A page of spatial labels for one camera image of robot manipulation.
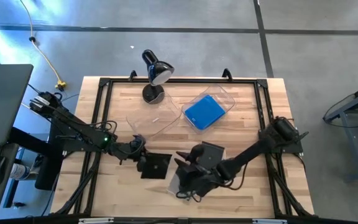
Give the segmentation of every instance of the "black aluminum frame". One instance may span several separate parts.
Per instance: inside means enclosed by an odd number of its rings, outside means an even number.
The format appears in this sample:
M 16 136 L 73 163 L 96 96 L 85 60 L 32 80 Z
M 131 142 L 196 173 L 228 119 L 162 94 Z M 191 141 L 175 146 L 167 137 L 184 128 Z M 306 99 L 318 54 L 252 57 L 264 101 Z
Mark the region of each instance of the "black aluminum frame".
M 136 76 L 137 76 L 136 72 L 133 71 L 129 78 L 127 78 L 127 77 L 100 78 L 98 92 L 96 94 L 96 101 L 95 101 L 93 116 L 92 116 L 92 123 L 97 122 L 97 117 L 99 114 L 103 89 L 105 87 L 107 87 L 107 94 L 106 94 L 106 99 L 105 99 L 105 104 L 104 104 L 104 109 L 103 109 L 103 115 L 102 115 L 102 121 L 106 121 L 107 116 L 108 116 L 109 106 L 110 106 L 112 88 L 113 88 L 114 83 L 148 83 L 149 82 L 147 77 L 136 77 Z M 211 84 L 213 84 L 213 83 L 235 83 L 235 84 L 241 83 L 241 84 L 253 85 L 254 91 L 255 91 L 255 100 L 256 100 L 256 104 L 257 104 L 257 112 L 258 112 L 258 116 L 259 116 L 260 128 L 261 129 L 265 128 L 265 120 L 264 120 L 265 118 L 264 118 L 264 111 L 262 108 L 262 100 L 260 97 L 260 89 L 263 90 L 264 98 L 266 100 L 268 120 L 269 120 L 269 122 L 271 122 L 273 120 L 273 109 L 272 109 L 272 104 L 270 101 L 269 87 L 267 85 L 266 79 L 258 79 L 258 78 L 257 79 L 233 79 L 229 70 L 225 69 L 223 72 L 222 78 L 171 78 L 167 81 L 167 83 L 211 83 Z M 88 164 L 90 162 L 91 154 L 92 154 L 92 152 L 85 152 L 80 181 L 83 180 L 83 177 L 86 175 L 86 173 L 88 171 Z M 100 157 L 101 157 L 100 152 L 96 152 L 95 159 L 93 162 L 99 163 Z M 283 182 L 286 183 L 282 158 L 279 154 L 277 154 L 276 157 L 277 157 L 278 174 L 282 178 Z M 275 217 L 277 217 L 279 215 L 283 215 L 283 213 L 281 212 L 279 204 L 278 204 L 277 189 L 276 189 L 275 181 L 274 181 L 274 178 L 272 175 L 272 171 L 271 171 L 271 169 L 269 169 L 269 167 L 272 165 L 271 154 L 266 154 L 265 159 L 266 159 L 266 165 L 268 167 L 268 169 L 267 169 L 268 170 L 268 179 L 269 179 L 269 185 L 270 185 L 270 192 L 272 195 L 272 205 L 273 205 L 274 215 L 275 215 Z M 84 210 L 84 213 L 89 216 L 91 215 L 96 181 L 97 181 L 97 171 L 96 171 L 96 175 L 94 175 L 93 178 L 91 179 L 91 184 L 90 184 L 89 193 L 88 193 L 88 200 L 86 203 L 86 208 Z M 291 206 L 290 206 L 289 200 L 287 199 L 285 194 L 283 194 L 283 198 L 284 198 L 284 202 L 285 202 L 285 214 L 292 215 Z M 80 195 L 79 199 L 75 203 L 74 214 L 81 213 L 80 212 L 81 202 L 82 202 L 82 194 Z M 222 220 L 215 219 L 215 218 L 212 218 L 212 219 L 205 218 L 205 219 L 201 219 L 201 220 L 197 219 L 197 220 L 198 221 L 205 220 L 205 221 L 215 222 L 215 223 L 222 222 Z M 225 222 L 226 220 L 235 221 L 238 219 L 225 218 L 223 220 Z M 244 222 L 248 222 L 250 219 L 244 218 L 244 219 L 240 219 L 240 220 L 242 220 Z

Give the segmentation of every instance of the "transparent plastic lid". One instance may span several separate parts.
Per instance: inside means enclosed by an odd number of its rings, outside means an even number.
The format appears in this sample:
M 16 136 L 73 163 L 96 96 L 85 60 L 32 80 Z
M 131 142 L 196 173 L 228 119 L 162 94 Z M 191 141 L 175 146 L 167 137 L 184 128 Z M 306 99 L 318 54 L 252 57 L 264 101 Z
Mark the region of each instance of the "transparent plastic lid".
M 148 104 L 143 101 L 140 109 L 127 114 L 126 119 L 136 134 L 151 138 L 163 130 L 176 124 L 181 111 L 175 106 L 167 92 L 159 94 L 154 101 L 163 100 L 157 104 Z

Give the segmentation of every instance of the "lamp base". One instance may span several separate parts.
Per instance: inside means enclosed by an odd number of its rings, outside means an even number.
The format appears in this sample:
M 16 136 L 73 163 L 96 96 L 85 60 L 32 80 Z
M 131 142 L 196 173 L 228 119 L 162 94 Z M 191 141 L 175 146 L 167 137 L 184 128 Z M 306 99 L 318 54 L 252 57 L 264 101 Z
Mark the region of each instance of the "lamp base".
M 160 85 L 152 86 L 148 84 L 143 88 L 143 100 L 146 101 L 146 103 L 160 103 L 164 99 L 164 96 L 164 89 Z

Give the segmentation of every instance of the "white cable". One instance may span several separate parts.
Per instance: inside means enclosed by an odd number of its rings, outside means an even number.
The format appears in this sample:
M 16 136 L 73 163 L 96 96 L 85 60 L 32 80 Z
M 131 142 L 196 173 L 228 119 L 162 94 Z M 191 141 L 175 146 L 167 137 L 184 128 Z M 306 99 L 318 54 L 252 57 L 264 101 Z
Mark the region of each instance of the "white cable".
M 32 19 L 31 19 L 31 16 L 30 16 L 30 12 L 29 10 L 27 9 L 27 7 L 25 6 L 25 4 L 23 3 L 22 0 L 20 0 L 20 2 L 22 3 L 22 5 L 24 6 L 24 9 L 25 11 L 27 12 L 27 15 L 29 16 L 29 20 L 30 20 L 30 33 L 31 33 L 31 37 L 33 37 L 33 31 L 32 31 Z M 47 56 L 36 46 L 36 44 L 34 43 L 34 41 L 31 41 L 32 45 L 40 52 L 40 54 L 42 56 L 44 56 L 44 59 L 47 61 L 47 63 L 49 64 L 50 68 L 53 70 L 53 72 L 55 72 L 56 74 L 56 77 L 57 77 L 57 80 L 58 82 L 61 82 L 62 80 L 60 79 L 59 77 L 59 74 L 56 72 L 56 69 L 55 67 L 53 67 L 53 65 L 50 63 L 49 59 L 47 58 Z
M 26 107 L 27 109 L 30 109 L 29 106 L 25 105 L 24 103 L 21 103 L 22 106 Z

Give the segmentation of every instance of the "bracket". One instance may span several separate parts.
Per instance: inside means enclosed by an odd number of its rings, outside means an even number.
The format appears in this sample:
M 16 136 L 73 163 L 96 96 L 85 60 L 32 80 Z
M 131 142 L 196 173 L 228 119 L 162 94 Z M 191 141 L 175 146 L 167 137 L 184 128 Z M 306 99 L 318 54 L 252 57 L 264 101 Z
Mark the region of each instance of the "bracket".
M 266 79 L 256 79 L 256 82 L 264 88 L 267 88 L 267 80 Z
M 100 78 L 99 79 L 99 87 L 104 87 L 109 82 L 110 82 L 110 78 Z
M 131 74 L 129 75 L 129 78 L 128 78 L 128 81 L 133 81 L 134 77 L 136 77 L 137 74 L 136 74 L 136 71 L 135 70 L 132 70 L 131 71 Z
M 229 82 L 233 82 L 233 77 L 231 76 L 231 72 L 229 71 L 228 68 L 225 68 L 222 74 L 222 78 L 226 78 L 226 77 Z

